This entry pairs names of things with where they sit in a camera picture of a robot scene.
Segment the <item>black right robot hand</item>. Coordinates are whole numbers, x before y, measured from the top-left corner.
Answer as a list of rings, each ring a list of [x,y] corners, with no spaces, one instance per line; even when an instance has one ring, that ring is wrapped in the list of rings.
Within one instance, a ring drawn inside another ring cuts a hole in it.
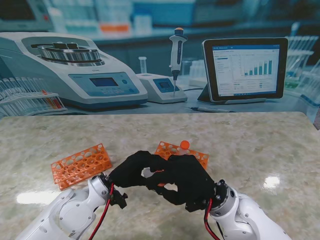
[[[146,187],[174,205],[203,210],[215,196],[215,182],[193,155],[171,155],[164,170],[147,178]]]

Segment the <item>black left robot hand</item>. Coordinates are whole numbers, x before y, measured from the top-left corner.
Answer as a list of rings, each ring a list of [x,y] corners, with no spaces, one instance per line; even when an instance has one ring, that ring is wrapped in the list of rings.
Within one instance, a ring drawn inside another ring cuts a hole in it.
[[[151,172],[164,170],[169,162],[159,155],[139,150],[130,155],[117,166],[108,176],[111,183],[121,188],[146,186],[147,179],[142,176],[145,168]]]

